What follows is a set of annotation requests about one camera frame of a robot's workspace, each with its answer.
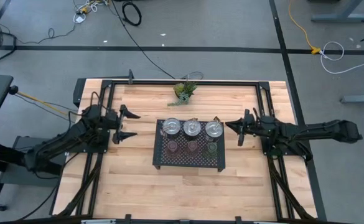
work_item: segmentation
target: white cable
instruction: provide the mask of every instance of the white cable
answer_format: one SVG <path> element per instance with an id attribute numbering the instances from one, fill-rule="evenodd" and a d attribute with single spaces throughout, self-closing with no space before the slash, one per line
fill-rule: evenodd
<path id="1" fill-rule="evenodd" d="M 92 0 L 92 1 L 90 1 L 90 0 L 86 0 L 86 2 L 85 2 L 85 4 L 83 4 L 82 6 L 80 6 L 76 11 L 75 11 L 75 14 L 74 14 L 74 17 L 73 17 L 73 19 L 72 19 L 72 21 L 74 22 L 74 23 L 78 23 L 78 24 L 80 24 L 80 23 L 82 23 L 83 21 L 85 21 L 85 19 L 86 19 L 86 14 L 85 13 L 81 13 L 81 14 L 77 14 L 77 12 L 80 12 L 80 10 L 82 9 L 82 8 L 84 8 L 84 7 L 88 7 L 88 8 L 90 8 L 93 12 L 97 12 L 97 6 L 99 6 L 99 5 L 104 5 L 104 4 L 106 4 L 106 5 L 108 5 L 108 3 L 106 2 L 106 1 L 104 1 L 104 2 L 99 2 L 99 1 L 97 1 L 97 0 Z M 77 21 L 75 18 L 76 18 L 76 16 L 80 16 L 81 18 L 82 18 L 82 21 Z"/>
<path id="2" fill-rule="evenodd" d="M 339 58 L 330 58 L 330 57 L 326 56 L 326 54 L 325 54 L 325 48 L 327 48 L 327 46 L 328 46 L 329 44 L 337 44 L 337 45 L 339 45 L 339 46 L 340 46 L 340 48 L 342 49 L 342 55 L 341 55 L 341 57 L 339 57 Z M 333 61 L 333 62 L 336 62 L 336 61 L 339 61 L 339 60 L 341 60 L 341 59 L 343 58 L 344 53 L 345 53 L 345 49 L 343 48 L 342 44 L 340 44 L 340 43 L 338 43 L 338 42 L 335 42 L 335 41 L 331 41 L 331 42 L 326 43 L 326 44 L 324 45 L 323 50 L 321 50 L 321 51 L 320 51 L 320 54 L 321 54 L 321 56 L 320 56 L 320 62 L 321 62 L 321 65 L 323 66 L 324 70 L 325 70 L 325 71 L 327 71 L 328 73 L 331 73 L 331 74 L 336 75 L 336 74 L 342 74 L 342 73 L 345 73 L 345 72 L 349 72 L 349 71 L 351 71 L 351 70 L 353 70 L 353 69 L 356 69 L 356 68 L 359 68 L 359 67 L 364 66 L 364 64 L 357 65 L 357 66 L 354 66 L 354 67 L 352 67 L 352 68 L 349 68 L 349 69 L 347 69 L 347 70 L 345 70 L 345 71 L 341 71 L 341 72 L 330 72 L 329 70 L 327 70 L 327 69 L 325 68 L 324 63 L 323 63 L 323 58 L 326 58 L 326 59 L 328 59 L 328 60 L 331 60 L 331 61 Z"/>

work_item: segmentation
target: black mesh tray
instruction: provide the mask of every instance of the black mesh tray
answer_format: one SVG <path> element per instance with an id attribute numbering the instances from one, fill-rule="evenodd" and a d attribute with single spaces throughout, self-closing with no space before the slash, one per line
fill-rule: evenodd
<path id="1" fill-rule="evenodd" d="M 160 169 L 160 166 L 183 166 L 183 167 L 208 167 L 217 168 L 218 171 L 222 171 L 225 168 L 225 133 L 218 138 L 215 144 L 217 144 L 217 156 L 208 157 L 206 155 L 208 149 L 207 144 L 210 143 L 205 134 L 206 121 L 200 121 L 201 132 L 196 139 L 198 149 L 195 153 L 191 153 L 187 149 L 187 143 L 189 140 L 186 138 L 183 130 L 180 130 L 179 135 L 175 139 L 165 138 L 161 134 L 162 124 L 165 120 L 157 120 L 156 127 L 156 141 L 154 143 L 154 156 L 152 158 L 152 164 Z M 180 125 L 183 127 L 185 121 L 180 121 Z M 178 145 L 178 149 L 175 152 L 170 152 L 167 149 L 169 141 L 175 141 Z"/>

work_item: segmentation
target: green plant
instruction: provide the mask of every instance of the green plant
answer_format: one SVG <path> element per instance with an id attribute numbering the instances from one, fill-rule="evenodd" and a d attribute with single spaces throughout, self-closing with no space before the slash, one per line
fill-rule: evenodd
<path id="1" fill-rule="evenodd" d="M 174 85 L 174 90 L 175 90 L 175 94 L 177 96 L 179 96 L 184 91 L 184 84 L 178 83 L 178 84 Z"/>
<path id="2" fill-rule="evenodd" d="M 179 106 L 188 104 L 189 99 L 194 94 L 193 91 L 196 88 L 197 85 L 194 82 L 189 81 L 174 85 L 174 91 L 179 100 L 175 103 L 168 103 L 168 106 Z"/>
<path id="3" fill-rule="evenodd" d="M 189 96 L 193 95 L 193 91 L 197 88 L 197 85 L 194 82 L 185 82 L 184 83 L 184 93 L 188 94 Z"/>
<path id="4" fill-rule="evenodd" d="M 168 103 L 168 106 L 179 106 L 179 105 L 186 105 L 189 103 L 190 96 L 186 93 L 181 93 L 179 95 L 179 99 L 175 103 Z"/>

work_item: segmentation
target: electrical plug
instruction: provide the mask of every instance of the electrical plug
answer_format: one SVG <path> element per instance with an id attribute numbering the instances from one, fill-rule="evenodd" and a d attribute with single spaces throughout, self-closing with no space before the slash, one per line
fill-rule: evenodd
<path id="1" fill-rule="evenodd" d="M 325 59 L 330 59 L 329 57 L 327 57 L 324 52 L 322 50 L 320 50 L 319 54 L 321 54 L 321 57 L 325 58 Z"/>
<path id="2" fill-rule="evenodd" d="M 312 54 L 319 54 L 321 52 L 321 49 L 318 47 L 312 47 Z"/>

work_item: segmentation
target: black floor stripe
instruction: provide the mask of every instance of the black floor stripe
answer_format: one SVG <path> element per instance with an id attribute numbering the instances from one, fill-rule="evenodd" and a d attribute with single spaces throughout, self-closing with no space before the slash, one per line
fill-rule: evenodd
<path id="1" fill-rule="evenodd" d="M 271 13 L 273 15 L 274 26 L 276 27 L 277 38 L 280 43 L 282 60 L 284 61 L 284 67 L 287 73 L 287 80 L 289 84 L 289 89 L 291 91 L 291 98 L 292 98 L 292 103 L 294 104 L 297 122 L 299 125 L 305 125 L 305 120 L 301 108 L 301 103 L 298 97 L 298 91 L 296 88 L 295 79 L 294 75 L 292 74 L 292 68 L 288 57 L 286 43 L 284 41 L 284 36 L 282 35 L 282 29 L 279 21 L 279 16 L 277 14 L 276 4 L 274 3 L 274 0 L 269 0 L 269 3 L 271 8 Z M 312 188 L 317 216 L 319 220 L 326 221 L 327 217 L 325 216 L 325 209 L 324 209 L 323 199 L 321 197 L 319 180 L 317 179 L 317 173 L 314 161 L 311 160 L 306 164 L 306 166 L 309 174 L 310 186 Z"/>
<path id="2" fill-rule="evenodd" d="M 280 49 L 252 47 L 141 47 L 147 52 L 250 52 L 250 53 L 281 53 Z M 0 50 L 11 50 L 12 46 L 3 45 Z M 138 47 L 129 46 L 28 46 L 19 45 L 18 50 L 71 50 L 71 51 L 137 51 Z"/>
<path id="3" fill-rule="evenodd" d="M 2 6 L 2 8 L 0 10 L 0 20 L 1 20 L 2 16 L 3 16 L 3 14 L 5 13 L 7 7 L 9 6 L 10 2 L 11 2 L 11 0 L 6 0 L 5 3 L 3 4 L 3 6 Z"/>
<path id="4" fill-rule="evenodd" d="M 280 54 L 281 49 L 256 48 L 256 47 L 141 47 L 147 52 L 246 52 Z M 12 46 L 3 45 L 0 50 L 11 50 Z M 138 47 L 132 46 L 43 46 L 43 45 L 18 45 L 17 50 L 58 50 L 58 51 L 137 51 Z M 288 54 L 309 54 L 311 50 L 287 49 Z M 341 50 L 327 50 L 327 55 L 340 55 Z M 364 50 L 346 50 L 345 55 L 364 55 Z"/>

